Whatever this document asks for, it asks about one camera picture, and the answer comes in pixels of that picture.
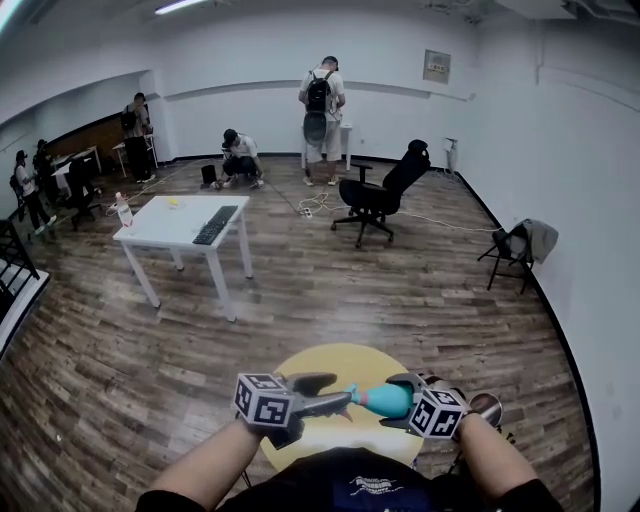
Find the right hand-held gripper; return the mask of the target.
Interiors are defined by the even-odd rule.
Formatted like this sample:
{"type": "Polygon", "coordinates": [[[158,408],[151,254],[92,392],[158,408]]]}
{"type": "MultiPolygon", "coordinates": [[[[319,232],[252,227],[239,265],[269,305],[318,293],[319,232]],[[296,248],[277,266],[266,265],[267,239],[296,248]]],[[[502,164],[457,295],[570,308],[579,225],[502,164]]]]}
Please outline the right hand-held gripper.
{"type": "Polygon", "coordinates": [[[452,439],[466,407],[449,391],[424,388],[426,382],[416,373],[400,373],[385,381],[393,388],[395,400],[416,400],[409,415],[382,418],[383,427],[411,431],[423,439],[452,439]]]}

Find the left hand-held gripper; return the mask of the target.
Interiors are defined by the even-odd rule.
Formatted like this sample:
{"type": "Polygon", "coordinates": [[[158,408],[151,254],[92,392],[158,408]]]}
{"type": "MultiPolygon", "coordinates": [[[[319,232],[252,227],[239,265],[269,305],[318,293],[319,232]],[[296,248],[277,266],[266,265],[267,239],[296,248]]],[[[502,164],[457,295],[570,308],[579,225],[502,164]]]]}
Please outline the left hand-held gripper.
{"type": "Polygon", "coordinates": [[[233,407],[236,416],[242,418],[251,431],[268,438],[275,449],[282,449],[302,437],[304,422],[300,418],[329,417],[346,412],[352,399],[349,392],[303,397],[300,418],[294,413],[294,393],[318,395],[336,380],[334,373],[296,373],[287,378],[286,387],[281,379],[271,374],[240,373],[233,407]]]}

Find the teal and pink toy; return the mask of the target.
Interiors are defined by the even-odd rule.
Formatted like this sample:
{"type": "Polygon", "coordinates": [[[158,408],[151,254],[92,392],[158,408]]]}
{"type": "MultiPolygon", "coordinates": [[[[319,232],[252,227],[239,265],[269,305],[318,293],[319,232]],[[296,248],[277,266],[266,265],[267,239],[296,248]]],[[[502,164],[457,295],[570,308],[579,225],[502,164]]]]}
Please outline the teal and pink toy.
{"type": "Polygon", "coordinates": [[[364,407],[382,417],[404,418],[413,407],[413,392],[405,386],[384,384],[366,392],[364,407]]]}

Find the light blue plastic object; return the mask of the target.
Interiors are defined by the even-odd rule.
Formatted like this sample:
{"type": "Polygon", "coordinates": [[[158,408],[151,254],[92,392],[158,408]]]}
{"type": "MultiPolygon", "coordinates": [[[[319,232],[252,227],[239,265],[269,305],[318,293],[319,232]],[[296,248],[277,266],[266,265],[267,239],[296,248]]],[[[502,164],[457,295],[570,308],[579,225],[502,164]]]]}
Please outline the light blue plastic object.
{"type": "MultiPolygon", "coordinates": [[[[368,393],[366,391],[359,391],[357,384],[350,385],[345,390],[345,393],[349,395],[349,404],[354,404],[354,405],[359,406],[359,407],[361,407],[363,409],[366,409],[366,410],[369,409],[369,396],[368,396],[368,393]]],[[[342,408],[342,410],[340,412],[340,415],[343,416],[344,418],[346,418],[349,422],[353,422],[353,417],[349,413],[348,405],[345,405],[342,408]]]]}

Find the person's right forearm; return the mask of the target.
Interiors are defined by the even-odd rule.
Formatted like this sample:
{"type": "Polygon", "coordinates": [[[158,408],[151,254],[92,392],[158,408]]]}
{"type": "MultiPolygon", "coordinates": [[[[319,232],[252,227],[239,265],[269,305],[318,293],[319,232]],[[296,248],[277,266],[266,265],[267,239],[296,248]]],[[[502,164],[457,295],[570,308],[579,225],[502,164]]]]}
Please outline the person's right forearm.
{"type": "Polygon", "coordinates": [[[499,498],[538,479],[525,457],[480,415],[465,416],[457,433],[470,473],[488,497],[499,498]]]}

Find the yellow round table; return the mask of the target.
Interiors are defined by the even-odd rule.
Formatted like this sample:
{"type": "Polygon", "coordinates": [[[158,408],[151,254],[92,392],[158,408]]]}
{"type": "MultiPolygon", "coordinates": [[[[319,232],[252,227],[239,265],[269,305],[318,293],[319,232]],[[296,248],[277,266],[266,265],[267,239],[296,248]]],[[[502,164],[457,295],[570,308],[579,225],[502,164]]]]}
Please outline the yellow round table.
{"type": "MultiPolygon", "coordinates": [[[[387,377],[403,373],[406,368],[389,355],[365,346],[335,343],[301,351],[283,363],[276,371],[287,377],[306,372],[326,372],[337,375],[337,381],[324,391],[337,392],[355,384],[366,391],[385,383],[387,377]]],[[[414,462],[422,448],[422,440],[401,430],[385,428],[380,417],[367,409],[351,404],[350,417],[340,415],[308,418],[302,438],[277,450],[267,440],[261,449],[271,465],[281,471],[295,460],[336,447],[366,448],[406,465],[414,462]]]]}

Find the shiny metal cylinder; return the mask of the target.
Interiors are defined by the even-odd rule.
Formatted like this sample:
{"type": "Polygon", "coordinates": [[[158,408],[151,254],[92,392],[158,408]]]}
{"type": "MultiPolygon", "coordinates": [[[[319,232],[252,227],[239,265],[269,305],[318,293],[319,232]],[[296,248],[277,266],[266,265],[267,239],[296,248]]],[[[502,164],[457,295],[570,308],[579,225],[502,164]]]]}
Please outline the shiny metal cylinder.
{"type": "Polygon", "coordinates": [[[503,418],[503,405],[501,401],[491,393],[479,393],[469,402],[471,408],[483,417],[489,424],[497,428],[503,418]]]}

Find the black folding chair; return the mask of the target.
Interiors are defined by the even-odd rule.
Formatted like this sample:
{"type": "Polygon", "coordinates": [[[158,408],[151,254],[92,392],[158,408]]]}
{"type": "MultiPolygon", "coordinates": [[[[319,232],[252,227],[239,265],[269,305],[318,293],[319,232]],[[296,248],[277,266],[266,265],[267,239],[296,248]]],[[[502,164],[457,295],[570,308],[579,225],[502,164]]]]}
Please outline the black folding chair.
{"type": "Polygon", "coordinates": [[[484,254],[477,258],[481,261],[484,258],[491,258],[495,261],[487,290],[492,288],[494,280],[497,276],[522,281],[520,294],[523,294],[528,286],[529,278],[534,266],[532,256],[531,242],[524,223],[514,226],[509,232],[504,229],[497,230],[492,233],[493,245],[484,254]],[[499,272],[501,262],[507,262],[507,267],[517,265],[522,268],[521,275],[499,272]]]}

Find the black keyboard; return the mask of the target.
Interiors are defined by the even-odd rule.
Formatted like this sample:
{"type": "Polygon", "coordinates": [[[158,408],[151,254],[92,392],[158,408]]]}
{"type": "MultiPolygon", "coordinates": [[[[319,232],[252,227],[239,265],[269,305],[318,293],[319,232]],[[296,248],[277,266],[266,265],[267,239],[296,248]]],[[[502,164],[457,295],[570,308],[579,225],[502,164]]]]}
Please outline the black keyboard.
{"type": "Polygon", "coordinates": [[[221,206],[202,226],[193,240],[195,245],[212,245],[237,211],[237,206],[221,206]]]}

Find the black office chair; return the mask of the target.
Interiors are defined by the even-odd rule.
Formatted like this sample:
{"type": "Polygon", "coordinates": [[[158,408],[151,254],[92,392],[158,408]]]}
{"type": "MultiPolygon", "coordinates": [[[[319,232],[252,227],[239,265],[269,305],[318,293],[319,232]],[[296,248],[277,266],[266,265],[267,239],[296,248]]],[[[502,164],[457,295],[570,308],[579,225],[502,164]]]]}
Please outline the black office chair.
{"type": "Polygon", "coordinates": [[[360,171],[358,180],[343,179],[339,183],[339,194],[349,207],[349,215],[333,220],[330,230],[336,231],[339,224],[358,223],[357,249],[362,246],[367,226],[385,232],[391,243],[395,234],[386,226],[386,219],[399,212],[404,193],[431,169],[428,144],[420,139],[412,140],[402,159],[384,177],[381,185],[366,181],[366,173],[372,169],[370,165],[357,164],[356,167],[360,171]]]}

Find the grey jacket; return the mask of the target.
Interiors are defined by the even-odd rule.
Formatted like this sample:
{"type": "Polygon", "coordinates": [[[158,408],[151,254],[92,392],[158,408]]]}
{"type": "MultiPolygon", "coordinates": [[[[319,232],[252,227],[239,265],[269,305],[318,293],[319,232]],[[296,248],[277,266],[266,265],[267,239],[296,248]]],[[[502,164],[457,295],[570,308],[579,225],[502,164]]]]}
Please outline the grey jacket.
{"type": "Polygon", "coordinates": [[[559,232],[540,220],[524,219],[516,228],[519,237],[525,240],[524,248],[518,252],[529,262],[542,264],[555,248],[559,232]]]}

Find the white square table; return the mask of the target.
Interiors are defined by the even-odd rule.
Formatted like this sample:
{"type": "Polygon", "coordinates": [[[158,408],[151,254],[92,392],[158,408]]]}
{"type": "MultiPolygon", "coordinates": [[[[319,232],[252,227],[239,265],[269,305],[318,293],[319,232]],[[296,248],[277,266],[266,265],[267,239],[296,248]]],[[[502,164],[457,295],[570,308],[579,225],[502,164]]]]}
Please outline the white square table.
{"type": "Polygon", "coordinates": [[[161,301],[156,295],[145,271],[139,263],[134,249],[153,248],[169,251],[177,270],[184,269],[184,254],[201,254],[206,258],[209,270],[222,304],[226,319],[233,323],[237,320],[233,302],[225,281],[218,256],[218,249],[230,233],[238,235],[241,261],[245,277],[254,277],[252,256],[249,248],[245,210],[249,205],[248,196],[237,195],[191,195],[191,196],[155,196],[136,214],[133,226],[123,226],[113,239],[119,242],[142,286],[149,302],[156,308],[161,301]],[[177,199],[177,206],[170,205],[168,199],[177,199]],[[202,226],[225,205],[237,206],[237,211],[212,245],[195,245],[193,240],[202,226]]]}

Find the small white table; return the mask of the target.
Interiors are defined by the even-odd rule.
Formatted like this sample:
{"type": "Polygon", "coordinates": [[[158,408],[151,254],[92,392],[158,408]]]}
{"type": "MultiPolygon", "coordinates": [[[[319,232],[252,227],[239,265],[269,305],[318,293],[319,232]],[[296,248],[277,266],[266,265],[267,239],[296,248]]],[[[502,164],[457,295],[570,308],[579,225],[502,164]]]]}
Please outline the small white table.
{"type": "MultiPolygon", "coordinates": [[[[341,149],[342,157],[345,163],[345,170],[351,170],[352,150],[350,148],[350,135],[352,133],[353,126],[350,122],[343,123],[341,125],[341,149]]],[[[304,136],[304,129],[301,129],[301,156],[300,156],[301,168],[307,168],[307,142],[304,136]]]]}

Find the black swivel chair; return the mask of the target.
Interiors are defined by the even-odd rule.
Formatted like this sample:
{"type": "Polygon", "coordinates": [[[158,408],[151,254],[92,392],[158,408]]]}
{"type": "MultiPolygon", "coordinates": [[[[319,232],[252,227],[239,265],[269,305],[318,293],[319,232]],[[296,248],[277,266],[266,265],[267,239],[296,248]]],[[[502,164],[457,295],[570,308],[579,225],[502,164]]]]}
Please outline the black swivel chair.
{"type": "Polygon", "coordinates": [[[94,201],[96,189],[91,184],[89,174],[85,170],[85,162],[82,159],[75,159],[69,165],[67,173],[67,184],[69,185],[70,196],[66,201],[66,207],[73,210],[71,224],[75,231],[82,218],[94,220],[94,210],[101,210],[102,206],[94,201]]]}

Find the long ceiling light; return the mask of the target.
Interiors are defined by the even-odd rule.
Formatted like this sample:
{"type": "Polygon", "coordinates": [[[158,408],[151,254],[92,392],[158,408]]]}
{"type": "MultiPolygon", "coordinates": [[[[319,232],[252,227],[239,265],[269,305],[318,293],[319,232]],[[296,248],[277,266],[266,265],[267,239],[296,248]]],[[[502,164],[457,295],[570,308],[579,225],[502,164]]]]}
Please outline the long ceiling light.
{"type": "Polygon", "coordinates": [[[4,30],[21,3],[22,0],[0,0],[0,33],[4,30]]]}
{"type": "Polygon", "coordinates": [[[155,14],[158,16],[167,15],[182,9],[190,8],[192,6],[199,5],[207,2],[208,0],[175,0],[174,2],[158,7],[155,9],[155,14]]]}

